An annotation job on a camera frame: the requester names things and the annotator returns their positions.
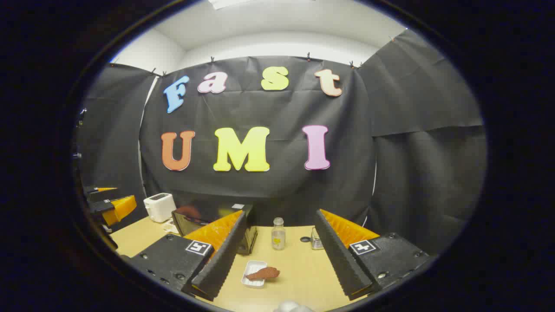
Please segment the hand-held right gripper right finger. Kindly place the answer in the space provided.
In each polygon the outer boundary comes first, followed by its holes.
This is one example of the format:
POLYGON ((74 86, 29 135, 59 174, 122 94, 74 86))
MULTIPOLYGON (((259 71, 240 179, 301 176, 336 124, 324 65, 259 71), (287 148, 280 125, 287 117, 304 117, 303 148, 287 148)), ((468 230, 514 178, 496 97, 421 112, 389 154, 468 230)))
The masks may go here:
POLYGON ((432 261, 397 233, 380 235, 323 209, 317 211, 314 227, 351 300, 389 288, 432 261))

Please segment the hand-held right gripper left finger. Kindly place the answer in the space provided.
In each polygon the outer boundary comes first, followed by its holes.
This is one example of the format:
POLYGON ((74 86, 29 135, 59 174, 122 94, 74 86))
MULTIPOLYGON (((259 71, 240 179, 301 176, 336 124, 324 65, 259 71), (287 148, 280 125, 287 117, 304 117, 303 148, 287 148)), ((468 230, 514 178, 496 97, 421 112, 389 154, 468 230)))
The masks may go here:
POLYGON ((169 289, 212 301, 233 265, 247 217, 236 211, 184 237, 167 234, 129 262, 169 289))

